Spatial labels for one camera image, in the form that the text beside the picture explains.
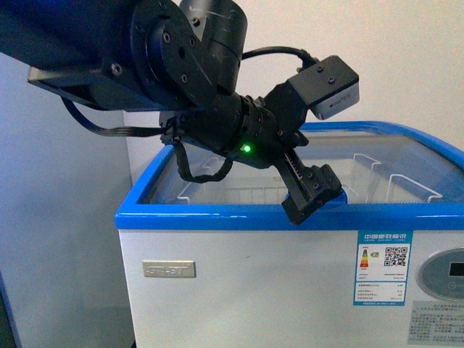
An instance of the blue freezer rim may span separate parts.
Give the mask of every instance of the blue freezer rim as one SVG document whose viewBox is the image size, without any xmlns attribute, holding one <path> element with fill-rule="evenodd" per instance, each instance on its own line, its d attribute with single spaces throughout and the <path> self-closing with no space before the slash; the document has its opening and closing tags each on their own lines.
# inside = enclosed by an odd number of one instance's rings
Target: blue freezer rim
<svg viewBox="0 0 464 348">
<path fill-rule="evenodd" d="M 408 136 L 459 168 L 464 152 L 427 133 L 377 121 L 305 123 L 303 131 L 366 131 Z M 166 146 L 130 190 L 116 216 L 120 230 L 182 231 L 355 231 L 464 230 L 464 203 L 342 204 L 329 202 L 299 226 L 279 204 L 142 204 L 173 154 Z"/>
</svg>

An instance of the brand nameplate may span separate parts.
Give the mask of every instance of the brand nameplate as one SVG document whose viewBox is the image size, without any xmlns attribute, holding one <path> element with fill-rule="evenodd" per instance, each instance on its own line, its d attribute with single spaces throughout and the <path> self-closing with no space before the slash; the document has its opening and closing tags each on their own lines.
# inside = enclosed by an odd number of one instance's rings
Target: brand nameplate
<svg viewBox="0 0 464 348">
<path fill-rule="evenodd" d="M 196 278 L 194 261 L 143 261 L 147 278 Z"/>
</svg>

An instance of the white freezer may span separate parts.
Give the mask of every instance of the white freezer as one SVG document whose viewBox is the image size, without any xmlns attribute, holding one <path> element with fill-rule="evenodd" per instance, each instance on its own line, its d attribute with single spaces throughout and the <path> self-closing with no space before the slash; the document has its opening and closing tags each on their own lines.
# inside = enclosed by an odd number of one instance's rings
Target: white freezer
<svg viewBox="0 0 464 348">
<path fill-rule="evenodd" d="M 116 217 L 138 348 L 464 347 L 463 153 L 386 123 L 304 131 L 345 195 L 300 226 L 276 170 L 188 184 L 169 149 L 147 169 Z"/>
</svg>

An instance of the green led light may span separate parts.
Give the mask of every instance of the green led light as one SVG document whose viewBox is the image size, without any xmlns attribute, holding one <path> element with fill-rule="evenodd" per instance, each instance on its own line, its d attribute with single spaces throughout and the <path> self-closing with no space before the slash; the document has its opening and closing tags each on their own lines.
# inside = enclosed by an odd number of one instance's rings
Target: green led light
<svg viewBox="0 0 464 348">
<path fill-rule="evenodd" d="M 251 147 L 250 145 L 246 145 L 246 144 L 245 144 L 245 145 L 243 145 L 243 146 L 241 147 L 240 150 L 242 150 L 243 152 L 245 152 L 245 153 L 248 154 L 248 153 L 250 153 L 250 152 L 252 151 L 252 147 Z"/>
</svg>

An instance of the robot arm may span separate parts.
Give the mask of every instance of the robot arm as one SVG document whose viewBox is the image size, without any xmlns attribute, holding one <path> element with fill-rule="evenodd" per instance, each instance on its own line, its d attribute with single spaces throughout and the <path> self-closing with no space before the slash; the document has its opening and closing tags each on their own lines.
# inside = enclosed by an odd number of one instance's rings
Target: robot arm
<svg viewBox="0 0 464 348">
<path fill-rule="evenodd" d="M 5 0 L 0 23 L 0 51 L 31 65 L 29 82 L 64 98 L 75 117 L 70 101 L 162 111 L 161 128 L 142 136 L 161 133 L 175 147 L 184 180 L 222 180 L 233 161 L 273 165 L 289 189 L 283 207 L 295 224 L 341 193 L 329 166 L 305 167 L 294 148 L 307 145 L 298 129 L 309 109 L 326 119 L 358 101 L 357 74 L 338 57 L 319 62 L 300 51 L 303 68 L 293 78 L 265 98 L 239 96 L 247 18 L 231 0 L 180 7 L 170 0 Z M 193 177 L 182 142 L 224 156 L 223 168 Z"/>
</svg>

